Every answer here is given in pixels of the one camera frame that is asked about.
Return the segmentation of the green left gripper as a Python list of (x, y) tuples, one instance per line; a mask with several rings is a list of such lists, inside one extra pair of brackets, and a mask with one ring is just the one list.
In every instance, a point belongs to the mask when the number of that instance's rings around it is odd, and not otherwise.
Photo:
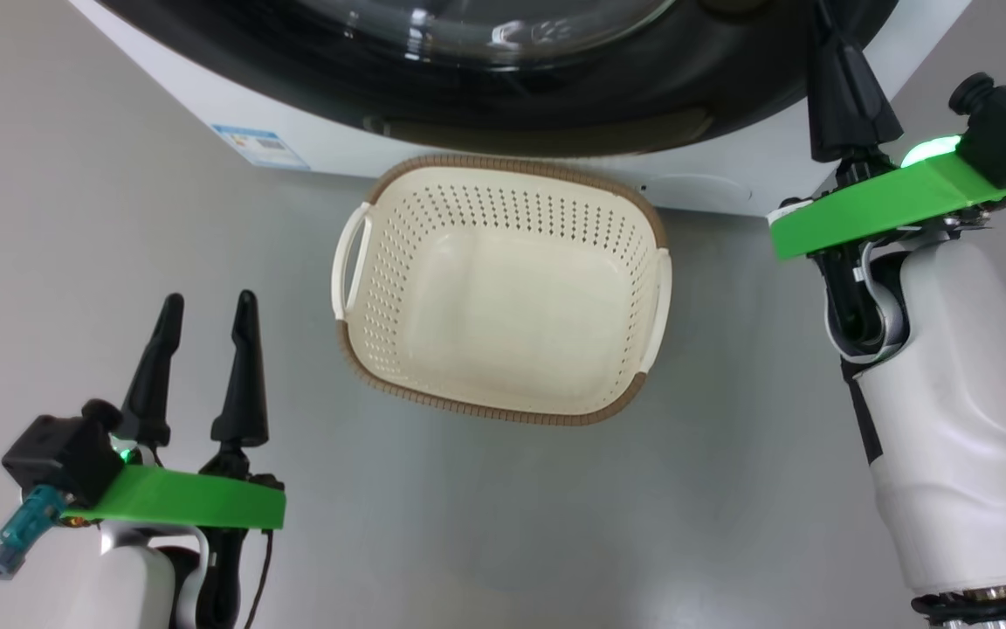
[[(167, 446), (170, 370), (183, 333), (184, 298), (169, 294), (145, 345), (122, 404), (119, 438), (145, 446)], [(231, 327), (234, 358), (224, 405), (210, 438), (221, 445), (259, 447), (269, 439), (262, 326), (252, 290), (240, 291)], [(107, 482), (88, 505), (76, 499), (68, 516), (85, 521), (189, 525), (214, 529), (280, 530), (285, 524), (284, 490), (238, 480), (185, 473), (157, 463), (150, 447), (116, 441), (71, 446), (65, 473), (87, 493)]]

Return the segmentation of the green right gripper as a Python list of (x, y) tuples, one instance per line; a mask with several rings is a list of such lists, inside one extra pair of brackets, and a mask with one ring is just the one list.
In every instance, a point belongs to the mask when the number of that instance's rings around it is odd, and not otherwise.
[[(903, 135), (863, 47), (826, 1), (815, 1), (810, 9), (807, 101), (814, 161), (851, 158)], [(775, 255), (793, 259), (900, 232), (982, 225), (1006, 203), (1006, 188), (963, 160), (955, 151), (959, 143), (958, 135), (923, 142), (890, 174), (771, 211)]]

